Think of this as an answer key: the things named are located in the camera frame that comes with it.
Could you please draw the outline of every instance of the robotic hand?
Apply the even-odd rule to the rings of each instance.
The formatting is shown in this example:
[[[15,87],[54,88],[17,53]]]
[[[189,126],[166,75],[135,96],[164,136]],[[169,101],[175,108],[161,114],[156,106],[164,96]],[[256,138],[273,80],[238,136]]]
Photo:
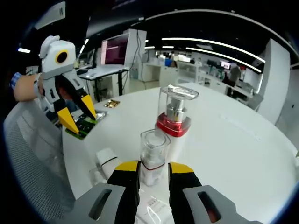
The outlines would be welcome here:
[[[202,186],[194,171],[170,162],[169,204],[176,224],[261,224],[236,212],[235,204],[209,185]],[[78,200],[60,224],[133,224],[139,204],[140,161],[115,168],[107,183],[98,183]]]
[[[61,97],[58,86],[70,95],[78,107],[92,119],[96,119],[91,97],[85,92],[83,82],[74,70],[75,45],[59,40],[59,36],[48,36],[41,45],[44,96],[42,105],[57,112],[60,123],[78,134],[79,129]]]

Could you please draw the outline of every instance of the person's arm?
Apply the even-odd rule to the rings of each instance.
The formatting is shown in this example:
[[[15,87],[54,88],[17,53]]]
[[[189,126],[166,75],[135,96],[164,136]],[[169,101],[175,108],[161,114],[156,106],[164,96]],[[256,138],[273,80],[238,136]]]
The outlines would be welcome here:
[[[35,99],[37,95],[34,92],[34,81],[38,74],[31,76],[21,76],[14,87],[14,98],[16,101],[28,101]],[[43,92],[42,76],[39,78],[39,90]]]

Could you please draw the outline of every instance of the black ceiling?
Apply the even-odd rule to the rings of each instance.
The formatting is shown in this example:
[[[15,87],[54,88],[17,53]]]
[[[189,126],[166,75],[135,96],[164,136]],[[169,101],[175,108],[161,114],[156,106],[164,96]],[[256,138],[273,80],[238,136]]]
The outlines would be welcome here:
[[[41,30],[31,28],[49,5],[57,1],[45,1],[38,10],[38,4],[30,2],[15,5],[12,9],[17,18],[15,27],[23,31],[12,39],[16,41],[13,50],[22,46],[31,50],[22,54],[23,59],[31,62],[38,60],[39,47],[47,35],[60,35],[62,39],[75,43],[79,50],[86,37],[90,39],[85,51],[99,46],[101,40],[121,34],[125,29],[136,28],[147,31],[147,46],[173,45],[178,49],[195,47],[197,43],[186,41],[162,41],[163,37],[191,37],[214,40],[247,50],[260,55],[266,43],[273,38],[282,44],[291,54],[291,63],[298,62],[297,55],[279,38],[252,22],[224,14],[192,12],[178,13],[158,17],[152,20],[139,21],[165,12],[184,9],[214,9],[226,12],[235,11],[260,22],[277,32],[298,49],[298,21],[295,7],[284,1],[270,7],[261,1],[173,1],[173,0],[102,0],[102,1],[66,1],[66,19],[49,25]],[[251,64],[253,57],[219,45],[212,46],[215,52],[238,58]]]

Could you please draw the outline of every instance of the white round table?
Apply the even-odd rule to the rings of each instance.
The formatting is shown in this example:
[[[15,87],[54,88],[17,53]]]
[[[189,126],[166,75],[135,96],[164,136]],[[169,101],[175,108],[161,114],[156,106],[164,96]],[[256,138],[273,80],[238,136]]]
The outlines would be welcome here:
[[[178,160],[191,167],[203,185],[211,185],[236,204],[248,220],[269,223],[280,211],[296,183],[295,146],[270,122],[236,100],[209,88],[185,84],[199,92],[191,101],[191,128]],[[121,161],[140,158],[140,133],[153,129],[159,88],[114,98],[114,109],[97,103],[109,115],[84,140],[63,131],[64,160],[75,198],[91,187],[89,170],[96,152],[111,148]],[[169,203],[168,179],[146,187]]]

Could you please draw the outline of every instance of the computer monitor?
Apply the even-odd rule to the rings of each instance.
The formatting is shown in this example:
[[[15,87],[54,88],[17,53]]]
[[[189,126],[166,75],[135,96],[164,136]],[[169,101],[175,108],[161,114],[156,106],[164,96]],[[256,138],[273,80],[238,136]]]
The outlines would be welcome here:
[[[230,63],[228,63],[228,62],[225,62],[225,61],[220,61],[221,62],[221,67],[223,67],[223,68],[225,68],[225,69],[227,69],[227,70],[229,70],[230,69]]]
[[[100,64],[125,64],[129,33],[102,41]]]

